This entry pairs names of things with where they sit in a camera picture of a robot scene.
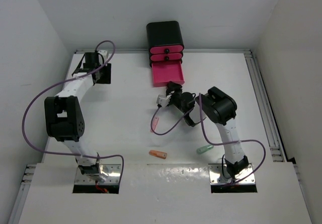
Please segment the pink top drawer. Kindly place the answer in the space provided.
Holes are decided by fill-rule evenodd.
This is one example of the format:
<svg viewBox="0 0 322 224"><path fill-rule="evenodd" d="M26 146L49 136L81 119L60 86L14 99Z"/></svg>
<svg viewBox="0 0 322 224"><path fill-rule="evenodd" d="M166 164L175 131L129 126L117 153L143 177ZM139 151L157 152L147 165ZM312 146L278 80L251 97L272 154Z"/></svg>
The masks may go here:
<svg viewBox="0 0 322 224"><path fill-rule="evenodd" d="M156 46L152 47L149 52L152 55L156 54L170 54L182 52L184 47L182 45L165 45L165 46Z"/></svg>

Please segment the pink drawer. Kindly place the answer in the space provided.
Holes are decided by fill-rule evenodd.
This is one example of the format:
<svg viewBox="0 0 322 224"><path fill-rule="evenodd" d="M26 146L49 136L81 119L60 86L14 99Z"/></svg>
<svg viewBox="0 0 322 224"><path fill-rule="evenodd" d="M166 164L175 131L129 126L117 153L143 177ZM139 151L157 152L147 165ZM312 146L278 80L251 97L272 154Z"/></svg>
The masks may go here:
<svg viewBox="0 0 322 224"><path fill-rule="evenodd" d="M159 61L173 61L173 60L181 60L183 57L183 53L169 53L169 54L152 54L150 56L150 61L159 62Z"/></svg>
<svg viewBox="0 0 322 224"><path fill-rule="evenodd" d="M151 64L152 84L154 87L165 87L169 82L184 84L184 74L180 60L154 62Z"/></svg>
<svg viewBox="0 0 322 224"><path fill-rule="evenodd" d="M152 55L156 54L170 54L182 52L184 47L182 45L165 45L165 46L156 46L152 47L149 52Z"/></svg>

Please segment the pink bottom drawer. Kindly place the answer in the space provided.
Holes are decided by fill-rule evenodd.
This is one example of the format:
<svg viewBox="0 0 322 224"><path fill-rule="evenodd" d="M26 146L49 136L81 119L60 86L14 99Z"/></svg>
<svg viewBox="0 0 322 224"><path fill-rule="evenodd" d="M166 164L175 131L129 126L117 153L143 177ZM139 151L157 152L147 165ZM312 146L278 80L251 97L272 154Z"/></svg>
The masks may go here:
<svg viewBox="0 0 322 224"><path fill-rule="evenodd" d="M165 87L169 82L184 84L184 74L180 60L154 62L151 64L152 84L154 87Z"/></svg>

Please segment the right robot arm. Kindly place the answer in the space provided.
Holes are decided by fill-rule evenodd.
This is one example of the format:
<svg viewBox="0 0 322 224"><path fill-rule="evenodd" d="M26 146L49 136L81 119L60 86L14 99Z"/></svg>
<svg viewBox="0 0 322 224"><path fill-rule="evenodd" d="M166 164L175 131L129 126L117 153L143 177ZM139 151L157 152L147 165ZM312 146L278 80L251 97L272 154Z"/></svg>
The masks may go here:
<svg viewBox="0 0 322 224"><path fill-rule="evenodd" d="M230 177L235 177L248 166L248 157L241 147L236 129L237 104L231 96L212 87L199 100L195 94L183 92L182 86L174 82L167 84L166 96L169 105L174 105L183 113L188 126L194 127L206 117L216 125L221 141L230 143L224 145L226 171Z"/></svg>

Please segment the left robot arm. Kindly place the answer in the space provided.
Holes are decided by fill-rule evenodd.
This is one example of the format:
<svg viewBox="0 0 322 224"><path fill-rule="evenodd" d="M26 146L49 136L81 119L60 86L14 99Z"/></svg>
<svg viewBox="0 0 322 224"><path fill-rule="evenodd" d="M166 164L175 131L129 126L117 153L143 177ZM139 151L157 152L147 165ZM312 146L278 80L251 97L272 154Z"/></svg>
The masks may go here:
<svg viewBox="0 0 322 224"><path fill-rule="evenodd" d="M103 183L108 174L98 160L98 153L89 147L81 137L85 132L85 120L80 102L86 92L95 84L111 83L111 64L105 65L94 74L82 77L107 60L106 50L84 53L72 76L74 81L64 85L61 92L44 101L46 130L49 137L62 142L72 154L76 154L76 163L82 175Z"/></svg>

